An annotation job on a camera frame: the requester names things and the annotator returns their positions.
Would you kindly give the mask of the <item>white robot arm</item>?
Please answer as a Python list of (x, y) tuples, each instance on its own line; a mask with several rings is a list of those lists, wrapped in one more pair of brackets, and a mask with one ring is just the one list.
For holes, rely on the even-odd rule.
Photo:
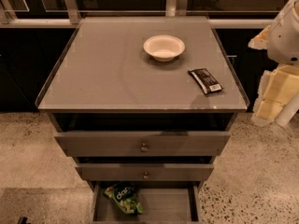
[(290, 0), (249, 42), (251, 49), (265, 49), (278, 63), (272, 72), (264, 71), (253, 106), (252, 122), (285, 126), (298, 110), (299, 93), (299, 0)]

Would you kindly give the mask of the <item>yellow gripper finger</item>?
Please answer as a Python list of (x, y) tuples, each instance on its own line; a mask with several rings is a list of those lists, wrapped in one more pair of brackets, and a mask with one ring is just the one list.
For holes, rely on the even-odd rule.
[(299, 92), (299, 67), (280, 64), (261, 76), (258, 98), (253, 106), (253, 122), (273, 122)]
[(270, 31), (270, 26), (266, 26), (260, 33), (258, 33), (250, 40), (248, 46), (251, 49), (257, 49), (257, 50), (268, 49), (269, 31)]

